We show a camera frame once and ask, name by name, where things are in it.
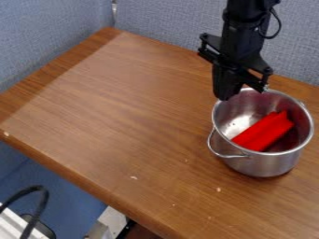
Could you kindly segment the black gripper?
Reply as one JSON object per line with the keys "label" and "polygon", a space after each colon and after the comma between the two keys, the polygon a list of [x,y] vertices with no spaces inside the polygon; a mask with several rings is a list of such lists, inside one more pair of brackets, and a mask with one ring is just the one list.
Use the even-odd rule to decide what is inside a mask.
{"label": "black gripper", "polygon": [[243,85],[263,92],[273,75],[273,68],[261,56],[270,15],[255,20],[223,16],[222,36],[203,33],[198,55],[214,65],[214,94],[229,101],[239,94]]}

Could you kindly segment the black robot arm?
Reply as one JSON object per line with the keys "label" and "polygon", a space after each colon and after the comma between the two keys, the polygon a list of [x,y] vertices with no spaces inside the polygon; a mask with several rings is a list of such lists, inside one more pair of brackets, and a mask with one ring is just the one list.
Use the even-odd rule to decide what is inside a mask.
{"label": "black robot arm", "polygon": [[227,0],[222,36],[199,36],[198,55],[213,65],[214,94],[221,101],[239,94],[245,85],[266,90],[273,68],[261,55],[265,40],[274,39],[282,21],[274,6],[281,0]]}

